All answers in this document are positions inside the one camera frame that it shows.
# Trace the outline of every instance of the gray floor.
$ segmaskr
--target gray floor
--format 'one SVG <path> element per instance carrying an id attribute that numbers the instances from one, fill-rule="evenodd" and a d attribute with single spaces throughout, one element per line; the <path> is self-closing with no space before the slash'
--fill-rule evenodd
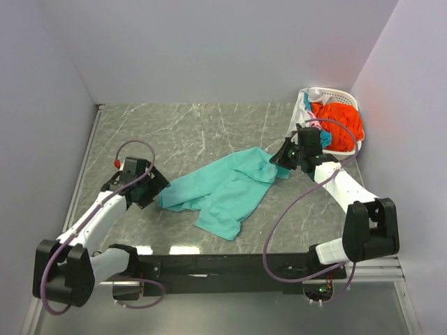
<path id="1" fill-rule="evenodd" d="M 96 198 L 101 185 L 115 172 L 118 146 L 138 138 L 156 151 L 156 166 L 169 179 L 188 174 L 234 151 L 261 147 L 274 154 L 284 141 L 291 119 L 290 103 L 257 104 L 143 104 L 106 105 L 87 161 L 78 219 Z M 147 149 L 131 144 L 126 155 L 150 157 Z M 356 163 L 346 169 L 360 182 Z M 242 223 L 235 241 L 226 241 L 194 227 L 198 212 L 181 213 L 155 204 L 131 207 L 102 243 L 151 248 L 155 254 L 260 253 L 268 230 L 284 208 L 314 183 L 301 171 L 277 180 L 256 211 Z M 341 236 L 344 212 L 323 189 L 301 200 L 283 219 L 270 244 L 270 252 L 305 252 L 309 245 Z"/>
<path id="2" fill-rule="evenodd" d="M 82 308 L 46 315 L 40 329 L 44 335 L 408 334 L 392 283 L 353 284 L 322 309 L 302 296 L 271 292 L 171 295 L 154 308 L 132 311 L 114 305 L 110 288 L 100 287 Z"/>

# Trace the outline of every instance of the white wall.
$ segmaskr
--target white wall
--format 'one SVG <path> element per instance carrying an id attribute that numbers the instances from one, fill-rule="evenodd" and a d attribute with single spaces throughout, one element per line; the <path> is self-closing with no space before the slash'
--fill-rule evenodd
<path id="1" fill-rule="evenodd" d="M 97 103 L 349 90 L 397 0 L 41 0 Z"/>
<path id="2" fill-rule="evenodd" d="M 36 246 L 64 224 L 94 104 L 34 0 L 2 3 L 0 45 L 0 332 L 12 335 Z"/>
<path id="3" fill-rule="evenodd" d="M 400 0 L 353 93 L 366 186 L 397 204 L 400 260 L 424 334 L 447 329 L 447 2 Z"/>

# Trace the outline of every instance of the laundry basket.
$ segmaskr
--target laundry basket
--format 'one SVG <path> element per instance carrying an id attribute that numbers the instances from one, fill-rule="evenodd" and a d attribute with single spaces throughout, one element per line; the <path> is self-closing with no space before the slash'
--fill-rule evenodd
<path id="1" fill-rule="evenodd" d="M 352 105 L 357 111 L 358 111 L 358 105 L 355 98 L 346 92 L 339 91 L 338 89 L 325 89 L 323 87 L 312 87 L 312 89 L 318 89 L 321 94 L 324 94 L 326 96 L 332 96 L 334 100 L 336 100 L 338 103 L 344 103 L 346 105 Z M 358 150 L 360 151 L 360 148 L 362 147 L 362 141 L 357 141 Z M 336 159 L 339 161 L 348 158 L 351 155 L 354 155 L 356 152 L 356 149 L 354 148 L 353 151 L 332 151 L 332 150 L 323 150 L 325 154 L 332 154 L 335 156 Z"/>

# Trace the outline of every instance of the gray marble tabletop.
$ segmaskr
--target gray marble tabletop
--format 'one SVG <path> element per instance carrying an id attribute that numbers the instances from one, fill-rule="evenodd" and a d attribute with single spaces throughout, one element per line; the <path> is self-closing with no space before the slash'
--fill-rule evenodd
<path id="1" fill-rule="evenodd" d="M 280 148 L 293 111 L 290 103 L 105 105 L 100 110 L 80 197 L 72 222 L 90 207 L 115 169 L 118 146 L 129 139 L 150 143 L 156 167 L 173 180 L 234 151 L 260 147 L 274 154 Z M 125 156 L 150 159 L 140 144 L 130 144 Z M 346 169 L 361 182 L 356 162 Z M 180 213 L 151 204 L 132 206 L 112 227 L 100 250 L 113 243 L 137 246 L 140 252 L 260 253 L 275 219 L 289 202 L 313 186 L 301 171 L 277 179 L 256 211 L 242 222 L 235 241 L 226 241 L 194 226 L 197 211 Z M 305 252 L 312 244 L 340 237 L 344 213 L 323 189 L 299 201 L 284 217 L 270 243 L 270 252 Z"/>

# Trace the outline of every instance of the white cloth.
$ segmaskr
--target white cloth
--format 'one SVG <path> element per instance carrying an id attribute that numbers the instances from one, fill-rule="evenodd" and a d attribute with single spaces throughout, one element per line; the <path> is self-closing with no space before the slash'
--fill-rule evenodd
<path id="1" fill-rule="evenodd" d="M 305 93 L 309 95 L 308 99 L 310 103 L 322 103 L 325 105 L 326 103 L 330 103 L 332 100 L 332 96 L 322 94 L 318 89 L 301 89 L 298 92 L 298 99 L 296 100 L 295 107 L 293 108 L 293 114 L 291 122 L 288 125 L 286 137 L 291 137 L 292 133 L 296 131 L 296 124 L 299 124 L 301 127 L 306 127 L 306 121 L 311 119 L 305 106 Z M 292 137 L 292 142 L 296 144 L 298 143 L 297 134 Z"/>

